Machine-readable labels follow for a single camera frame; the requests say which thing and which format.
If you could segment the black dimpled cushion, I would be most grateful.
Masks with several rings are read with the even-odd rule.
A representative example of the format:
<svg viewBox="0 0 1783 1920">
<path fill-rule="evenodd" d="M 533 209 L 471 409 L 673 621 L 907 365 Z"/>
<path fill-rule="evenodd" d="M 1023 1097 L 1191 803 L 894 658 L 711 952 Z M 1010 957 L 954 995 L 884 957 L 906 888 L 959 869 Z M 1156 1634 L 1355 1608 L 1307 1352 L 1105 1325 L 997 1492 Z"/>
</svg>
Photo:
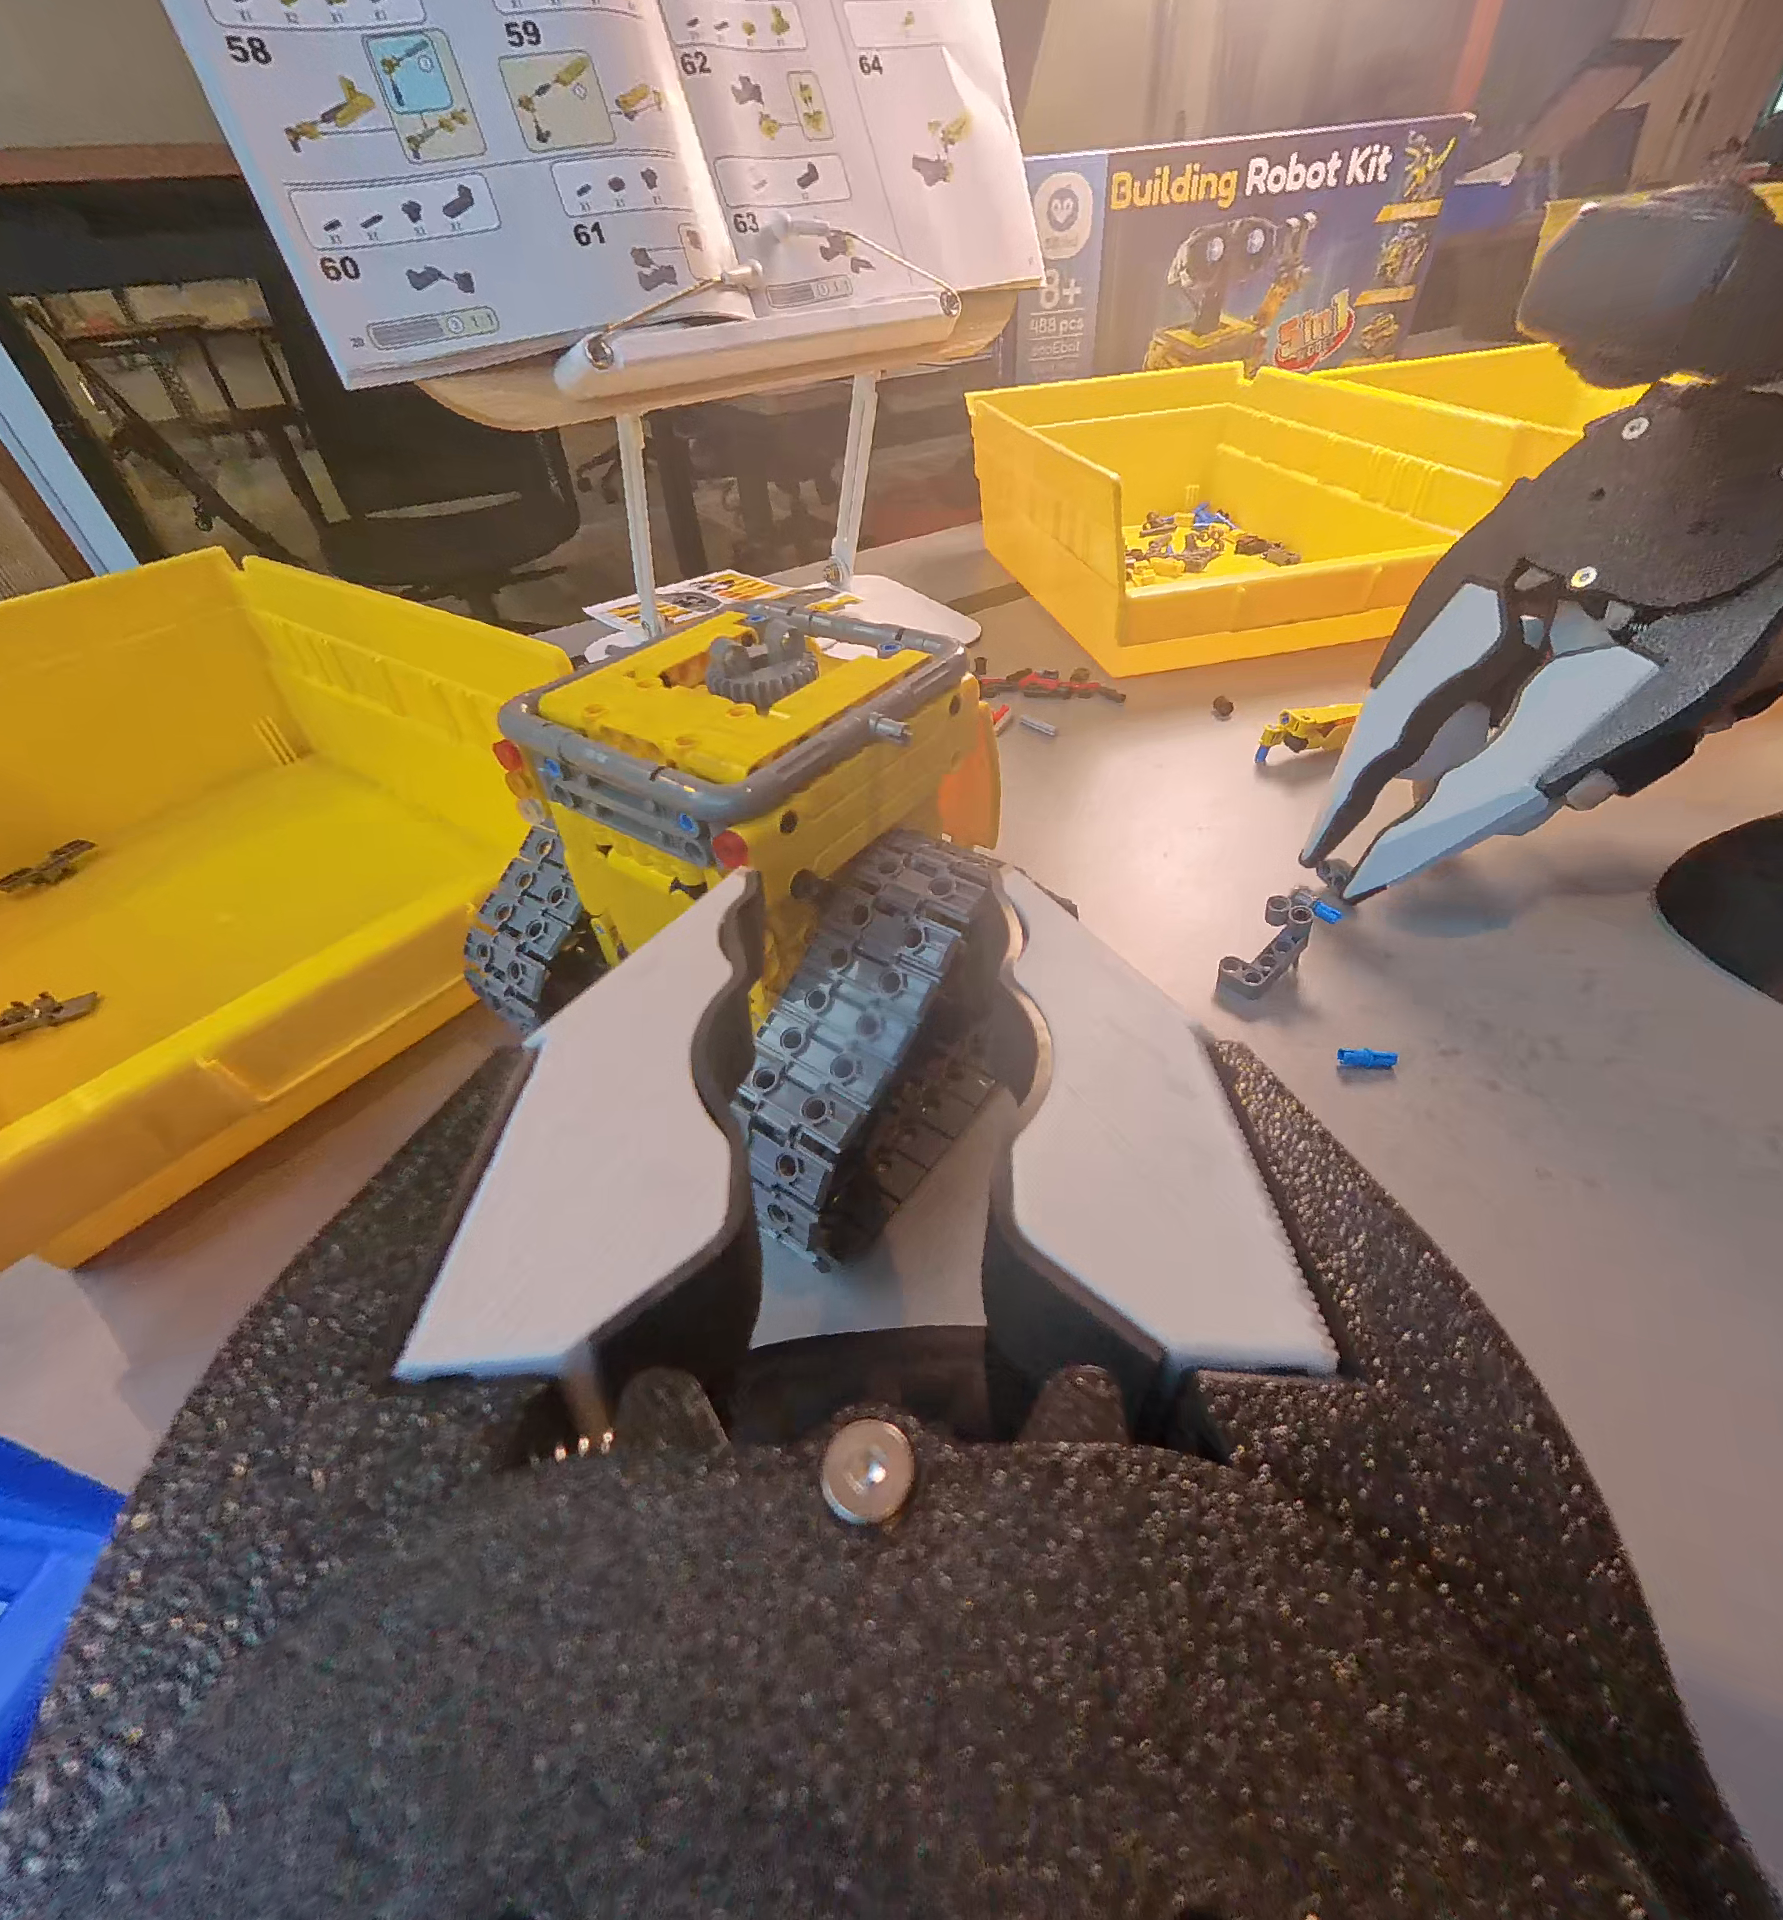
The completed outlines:
<svg viewBox="0 0 1783 1920">
<path fill-rule="evenodd" d="M 1713 967 L 1783 1003 L 1783 812 L 1683 851 L 1661 876 L 1654 902 Z"/>
</svg>

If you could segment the blue printed cardboard box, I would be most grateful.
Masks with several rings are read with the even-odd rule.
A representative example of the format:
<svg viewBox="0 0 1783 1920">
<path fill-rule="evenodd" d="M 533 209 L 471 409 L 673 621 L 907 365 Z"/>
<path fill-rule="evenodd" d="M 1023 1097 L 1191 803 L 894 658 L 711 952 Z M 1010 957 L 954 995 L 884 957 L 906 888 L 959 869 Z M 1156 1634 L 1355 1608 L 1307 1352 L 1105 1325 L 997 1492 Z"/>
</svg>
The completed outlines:
<svg viewBox="0 0 1783 1920">
<path fill-rule="evenodd" d="M 1029 159 L 1046 276 L 1005 377 L 1393 361 L 1471 115 Z"/>
</svg>

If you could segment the pile of small building pieces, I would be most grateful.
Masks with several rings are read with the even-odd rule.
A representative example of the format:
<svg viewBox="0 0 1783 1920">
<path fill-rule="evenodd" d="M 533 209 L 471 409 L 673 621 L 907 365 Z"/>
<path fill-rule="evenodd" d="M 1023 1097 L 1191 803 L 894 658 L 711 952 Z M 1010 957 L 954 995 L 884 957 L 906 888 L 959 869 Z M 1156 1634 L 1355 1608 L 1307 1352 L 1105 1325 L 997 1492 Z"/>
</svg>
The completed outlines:
<svg viewBox="0 0 1783 1920">
<path fill-rule="evenodd" d="M 1026 731 L 1038 739 L 1060 739 L 1060 725 L 1049 717 L 1032 717 L 1029 705 L 1071 705 L 1071 702 L 1107 702 L 1114 708 L 1124 705 L 1124 692 L 1105 679 L 1096 679 L 1087 668 L 1071 673 L 1049 668 L 1016 668 L 1010 673 L 989 673 L 986 658 L 973 662 L 973 677 L 979 686 L 979 699 L 989 715 L 989 731 L 1005 739 L 1007 731 Z"/>
</svg>

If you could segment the black office chair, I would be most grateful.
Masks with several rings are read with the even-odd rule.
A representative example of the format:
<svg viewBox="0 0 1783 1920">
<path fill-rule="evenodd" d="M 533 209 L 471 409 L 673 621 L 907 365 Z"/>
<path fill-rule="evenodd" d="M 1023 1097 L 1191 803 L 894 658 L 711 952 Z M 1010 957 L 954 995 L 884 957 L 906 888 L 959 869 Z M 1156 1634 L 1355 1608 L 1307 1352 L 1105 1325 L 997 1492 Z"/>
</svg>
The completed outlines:
<svg viewBox="0 0 1783 1920">
<path fill-rule="evenodd" d="M 540 629 L 502 601 L 582 522 L 553 439 L 347 389 L 278 273 L 117 288 L 108 307 L 66 348 L 127 485 L 184 503 L 192 532 L 155 529 L 167 551 L 225 545 Z"/>
</svg>

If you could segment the yellow toy tracked robot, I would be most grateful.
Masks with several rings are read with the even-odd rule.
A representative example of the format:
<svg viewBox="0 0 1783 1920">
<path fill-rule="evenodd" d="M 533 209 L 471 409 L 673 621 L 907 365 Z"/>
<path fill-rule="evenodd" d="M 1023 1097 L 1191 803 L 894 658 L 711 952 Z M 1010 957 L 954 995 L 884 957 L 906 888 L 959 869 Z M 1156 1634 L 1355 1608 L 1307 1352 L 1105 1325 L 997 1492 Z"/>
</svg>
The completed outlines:
<svg viewBox="0 0 1783 1920">
<path fill-rule="evenodd" d="M 761 1233 L 866 1252 L 994 1093 L 998 722 L 963 640 L 823 595 L 716 613 L 514 696 L 527 834 L 464 974 L 518 1034 L 724 882 L 760 878 L 735 1094 Z"/>
</svg>

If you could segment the grey bent beam piece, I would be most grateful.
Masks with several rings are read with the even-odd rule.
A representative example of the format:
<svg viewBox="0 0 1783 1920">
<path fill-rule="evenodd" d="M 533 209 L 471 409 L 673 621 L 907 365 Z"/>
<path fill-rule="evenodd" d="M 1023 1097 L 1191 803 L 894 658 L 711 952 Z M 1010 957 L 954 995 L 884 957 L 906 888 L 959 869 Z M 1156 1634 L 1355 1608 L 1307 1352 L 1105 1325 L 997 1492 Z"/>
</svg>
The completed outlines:
<svg viewBox="0 0 1783 1920">
<path fill-rule="evenodd" d="M 1304 927 L 1269 927 L 1269 940 L 1251 957 L 1227 954 L 1219 959 L 1215 995 L 1222 1002 L 1263 1002 L 1275 986 L 1297 971 L 1319 923 Z"/>
</svg>

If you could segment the small yellow block assembly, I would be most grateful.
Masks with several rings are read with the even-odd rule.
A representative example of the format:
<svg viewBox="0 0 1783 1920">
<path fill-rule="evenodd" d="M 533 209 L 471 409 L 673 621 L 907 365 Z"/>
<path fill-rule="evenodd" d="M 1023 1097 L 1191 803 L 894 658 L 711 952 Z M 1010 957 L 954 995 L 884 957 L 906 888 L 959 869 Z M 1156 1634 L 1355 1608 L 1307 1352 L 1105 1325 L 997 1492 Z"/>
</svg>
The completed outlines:
<svg viewBox="0 0 1783 1920">
<path fill-rule="evenodd" d="M 1263 730 L 1254 765 L 1265 768 L 1279 750 L 1289 756 L 1338 752 L 1360 722 L 1363 708 L 1363 702 L 1282 708 L 1279 717 Z"/>
</svg>

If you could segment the grey desk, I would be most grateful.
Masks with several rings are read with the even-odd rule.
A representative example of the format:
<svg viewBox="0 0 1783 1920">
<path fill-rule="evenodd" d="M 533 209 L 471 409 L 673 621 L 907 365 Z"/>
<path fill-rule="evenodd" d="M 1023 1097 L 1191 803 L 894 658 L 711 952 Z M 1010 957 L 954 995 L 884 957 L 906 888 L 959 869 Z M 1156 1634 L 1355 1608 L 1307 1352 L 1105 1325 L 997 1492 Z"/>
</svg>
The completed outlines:
<svg viewBox="0 0 1783 1920">
<path fill-rule="evenodd" d="M 1492 841 L 1215 1002 L 1332 771 L 1254 765 L 1374 643 L 1159 673 L 1001 741 L 1001 851 L 1263 1063 L 1452 1259 L 1575 1434 L 1704 1757 L 1783 1890 L 1783 1003 L 1683 946 L 1654 882 L 1783 812 L 1783 702 L 1644 796 Z M 1229 696 L 1241 717 L 1219 722 Z M 1342 1074 L 1335 1049 L 1401 1053 Z"/>
</svg>

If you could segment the instruction booklet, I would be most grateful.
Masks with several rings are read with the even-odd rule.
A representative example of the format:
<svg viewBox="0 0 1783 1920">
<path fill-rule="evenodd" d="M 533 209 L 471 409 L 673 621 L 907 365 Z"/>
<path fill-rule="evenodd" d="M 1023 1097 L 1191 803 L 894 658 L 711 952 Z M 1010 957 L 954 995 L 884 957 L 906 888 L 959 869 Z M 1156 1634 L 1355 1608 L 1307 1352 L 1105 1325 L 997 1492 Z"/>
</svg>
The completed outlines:
<svg viewBox="0 0 1783 1920">
<path fill-rule="evenodd" d="M 353 389 L 560 355 L 776 213 L 963 291 L 1042 270 L 989 4 L 167 4 Z M 679 321 L 918 294 L 792 241 Z"/>
</svg>

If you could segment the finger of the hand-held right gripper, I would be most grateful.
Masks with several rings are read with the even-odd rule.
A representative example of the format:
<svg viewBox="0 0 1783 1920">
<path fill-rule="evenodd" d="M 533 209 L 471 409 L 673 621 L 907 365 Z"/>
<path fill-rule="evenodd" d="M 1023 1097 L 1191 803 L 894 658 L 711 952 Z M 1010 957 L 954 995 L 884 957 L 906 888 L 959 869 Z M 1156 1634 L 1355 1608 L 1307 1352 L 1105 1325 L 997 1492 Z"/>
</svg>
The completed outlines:
<svg viewBox="0 0 1783 1920">
<path fill-rule="evenodd" d="M 1380 665 L 1407 643 L 1393 638 Z M 1366 902 L 1493 834 L 1537 829 L 1598 762 L 1626 752 L 1623 725 L 1651 722 L 1647 699 L 1669 671 L 1661 649 L 1623 638 L 1518 638 L 1509 705 L 1452 715 L 1396 778 L 1429 781 L 1429 794 L 1366 845 L 1338 899 Z"/>
<path fill-rule="evenodd" d="M 1300 851 L 1319 869 L 1462 708 L 1493 717 L 1515 695 L 1515 613 L 1502 588 L 1467 583 L 1417 626 L 1380 677 L 1342 750 Z"/>
</svg>

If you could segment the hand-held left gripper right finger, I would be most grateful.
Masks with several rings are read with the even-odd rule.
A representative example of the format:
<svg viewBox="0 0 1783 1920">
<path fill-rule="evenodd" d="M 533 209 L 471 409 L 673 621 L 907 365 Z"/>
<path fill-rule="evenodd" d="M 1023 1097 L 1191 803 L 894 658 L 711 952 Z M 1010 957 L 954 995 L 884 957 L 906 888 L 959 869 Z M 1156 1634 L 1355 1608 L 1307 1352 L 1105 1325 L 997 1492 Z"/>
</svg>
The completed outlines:
<svg viewBox="0 0 1783 1920">
<path fill-rule="evenodd" d="M 1102 1369 L 1137 1438 L 1199 1375 L 1335 1381 L 1342 1350 L 1210 1034 L 1016 867 L 986 1059 L 984 1347 L 1016 1394 Z"/>
</svg>

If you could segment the printed sticker sheet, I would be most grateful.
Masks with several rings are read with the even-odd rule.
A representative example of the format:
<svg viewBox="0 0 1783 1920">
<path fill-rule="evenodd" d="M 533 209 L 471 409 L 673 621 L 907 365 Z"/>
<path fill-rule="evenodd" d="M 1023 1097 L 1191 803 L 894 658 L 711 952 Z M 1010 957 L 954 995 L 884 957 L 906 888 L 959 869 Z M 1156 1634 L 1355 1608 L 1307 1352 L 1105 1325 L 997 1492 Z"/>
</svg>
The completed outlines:
<svg viewBox="0 0 1783 1920">
<path fill-rule="evenodd" d="M 587 616 L 619 635 L 660 638 L 672 629 L 679 629 L 716 613 L 776 601 L 784 592 L 789 588 L 771 576 L 722 567 L 656 588 L 653 629 L 645 624 L 645 613 L 638 610 L 638 595 L 622 595 L 604 602 L 591 602 L 587 605 Z"/>
</svg>

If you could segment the wide yellow bin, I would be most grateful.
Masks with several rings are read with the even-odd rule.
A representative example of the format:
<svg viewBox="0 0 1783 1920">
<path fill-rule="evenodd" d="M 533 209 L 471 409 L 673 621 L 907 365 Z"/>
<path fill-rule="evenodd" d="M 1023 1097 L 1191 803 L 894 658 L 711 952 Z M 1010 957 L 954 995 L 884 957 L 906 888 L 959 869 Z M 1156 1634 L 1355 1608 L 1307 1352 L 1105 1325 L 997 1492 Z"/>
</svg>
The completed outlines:
<svg viewBox="0 0 1783 1920">
<path fill-rule="evenodd" d="M 74 1267 L 470 1003 L 522 842 L 499 715 L 549 638 L 222 551 L 0 602 L 0 1274 Z"/>
</svg>

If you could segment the white book stand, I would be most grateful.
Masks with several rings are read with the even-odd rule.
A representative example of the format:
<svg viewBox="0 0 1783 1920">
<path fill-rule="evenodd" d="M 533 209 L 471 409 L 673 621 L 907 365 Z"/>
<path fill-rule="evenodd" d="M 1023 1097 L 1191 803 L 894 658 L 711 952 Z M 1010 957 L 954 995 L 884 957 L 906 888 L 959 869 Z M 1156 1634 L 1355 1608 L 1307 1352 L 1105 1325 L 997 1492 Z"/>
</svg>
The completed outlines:
<svg viewBox="0 0 1783 1920">
<path fill-rule="evenodd" d="M 856 242 L 906 266 L 922 288 L 859 305 L 805 305 L 764 316 L 679 321 L 679 307 L 705 294 L 761 295 L 768 266 L 792 241 Z M 645 481 L 647 415 L 847 377 L 852 383 L 847 455 L 836 539 L 823 564 L 823 583 L 847 592 L 861 551 L 878 383 L 894 373 L 973 361 L 1014 320 L 1023 291 L 1041 280 L 1042 270 L 1038 266 L 1023 280 L 963 291 L 856 229 L 839 229 L 809 213 L 776 213 L 761 226 L 757 261 L 735 261 L 698 288 L 664 294 L 616 321 L 594 326 L 560 355 L 421 377 L 417 386 L 455 415 L 509 434 L 543 434 L 597 419 L 616 425 L 638 629 L 656 640 L 664 638 L 669 624 L 656 588 Z"/>
</svg>

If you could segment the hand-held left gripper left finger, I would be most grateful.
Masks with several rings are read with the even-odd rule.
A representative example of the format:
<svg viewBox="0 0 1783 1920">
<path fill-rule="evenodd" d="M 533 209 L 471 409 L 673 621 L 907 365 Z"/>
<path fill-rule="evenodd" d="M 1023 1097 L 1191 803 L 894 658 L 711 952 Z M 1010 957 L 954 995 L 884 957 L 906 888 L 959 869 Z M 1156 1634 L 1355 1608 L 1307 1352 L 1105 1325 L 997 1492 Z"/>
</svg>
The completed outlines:
<svg viewBox="0 0 1783 1920">
<path fill-rule="evenodd" d="M 392 1379 L 553 1381 L 582 1441 L 651 1369 L 727 1403 L 761 1308 L 735 1094 L 760 878 L 727 878 L 522 1046 Z"/>
</svg>

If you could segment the large yellow bin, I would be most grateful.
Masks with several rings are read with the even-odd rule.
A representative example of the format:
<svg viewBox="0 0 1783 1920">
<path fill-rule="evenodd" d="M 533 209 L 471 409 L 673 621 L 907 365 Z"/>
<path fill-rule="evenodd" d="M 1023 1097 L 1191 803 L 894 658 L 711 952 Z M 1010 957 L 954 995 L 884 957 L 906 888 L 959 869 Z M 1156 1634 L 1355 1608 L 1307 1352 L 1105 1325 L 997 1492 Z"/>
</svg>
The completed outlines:
<svg viewBox="0 0 1783 1920">
<path fill-rule="evenodd" d="M 1515 421 L 1199 365 L 969 396 L 989 556 L 1121 679 L 1386 638 L 1512 482 Z M 1304 564 L 1124 588 L 1124 528 L 1210 500 Z"/>
</svg>

